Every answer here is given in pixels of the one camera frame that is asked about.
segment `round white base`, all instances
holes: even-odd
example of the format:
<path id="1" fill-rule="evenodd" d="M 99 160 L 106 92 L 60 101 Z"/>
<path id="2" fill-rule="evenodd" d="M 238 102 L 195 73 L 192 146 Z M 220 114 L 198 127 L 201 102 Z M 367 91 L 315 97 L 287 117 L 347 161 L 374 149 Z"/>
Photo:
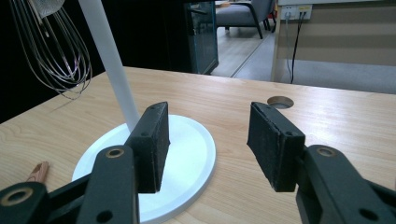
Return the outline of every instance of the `round white base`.
<path id="1" fill-rule="evenodd" d="M 126 124 L 122 124 L 99 138 L 79 160 L 73 180 L 91 172 L 100 150 L 123 145 L 129 134 Z M 213 175 L 216 147 L 202 124 L 169 115 L 169 138 L 171 145 L 160 192 L 139 194 L 141 223 L 165 222 L 181 213 L 201 195 Z"/>

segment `wooden table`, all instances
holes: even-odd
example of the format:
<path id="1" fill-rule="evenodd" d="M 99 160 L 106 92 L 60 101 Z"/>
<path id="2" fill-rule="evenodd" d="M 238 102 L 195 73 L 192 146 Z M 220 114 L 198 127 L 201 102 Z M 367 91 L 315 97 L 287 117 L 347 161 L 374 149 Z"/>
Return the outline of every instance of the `wooden table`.
<path id="1" fill-rule="evenodd" d="M 301 222 L 295 193 L 275 193 L 247 146 L 250 103 L 275 95 L 294 101 L 281 112 L 306 134 L 307 146 L 335 147 L 363 177 L 394 189 L 396 95 L 126 70 L 140 113 L 167 101 L 170 114 L 202 123 L 217 147 L 209 186 L 168 223 Z M 100 75 L 76 101 L 58 96 L 2 123 L 0 189 L 24 181 L 41 161 L 50 165 L 49 191 L 67 184 L 84 151 L 123 121 L 107 76 Z"/>

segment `power socket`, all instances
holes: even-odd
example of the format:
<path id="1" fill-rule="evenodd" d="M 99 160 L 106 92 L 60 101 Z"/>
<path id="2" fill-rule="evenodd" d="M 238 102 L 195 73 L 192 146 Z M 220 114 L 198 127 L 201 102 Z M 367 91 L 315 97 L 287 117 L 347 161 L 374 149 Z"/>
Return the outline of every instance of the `power socket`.
<path id="1" fill-rule="evenodd" d="M 297 20 L 297 6 L 283 6 L 281 9 L 280 19 L 285 20 L 289 15 L 289 20 Z"/>
<path id="2" fill-rule="evenodd" d="M 285 20 L 289 15 L 289 20 L 299 20 L 300 15 L 305 13 L 304 20 L 311 19 L 312 5 L 282 6 L 280 19 Z"/>
<path id="3" fill-rule="evenodd" d="M 309 20 L 311 19 L 312 5 L 299 5 L 297 6 L 297 12 L 298 12 L 297 17 L 300 16 L 300 13 L 305 13 L 304 20 Z"/>

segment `black cabinet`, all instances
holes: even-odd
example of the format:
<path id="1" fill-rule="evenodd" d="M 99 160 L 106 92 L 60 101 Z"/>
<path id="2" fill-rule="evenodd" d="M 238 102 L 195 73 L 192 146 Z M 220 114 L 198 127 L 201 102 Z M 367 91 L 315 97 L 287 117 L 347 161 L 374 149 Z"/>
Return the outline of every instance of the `black cabinet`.
<path id="1" fill-rule="evenodd" d="M 218 65 L 213 2 L 103 3 L 125 66 L 209 74 Z"/>

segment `whisk wire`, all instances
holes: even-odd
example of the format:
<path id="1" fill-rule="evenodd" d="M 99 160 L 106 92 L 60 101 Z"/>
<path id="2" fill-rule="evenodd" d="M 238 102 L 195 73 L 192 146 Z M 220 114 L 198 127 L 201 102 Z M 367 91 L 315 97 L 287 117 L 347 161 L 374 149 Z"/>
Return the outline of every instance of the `whisk wire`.
<path id="1" fill-rule="evenodd" d="M 37 8 L 52 2 L 35 1 L 40 0 L 9 0 L 26 61 L 45 86 L 69 99 L 77 99 L 92 78 L 88 49 L 64 8 L 59 6 L 62 0 L 52 0 L 59 8 L 53 12 L 53 8 Z"/>

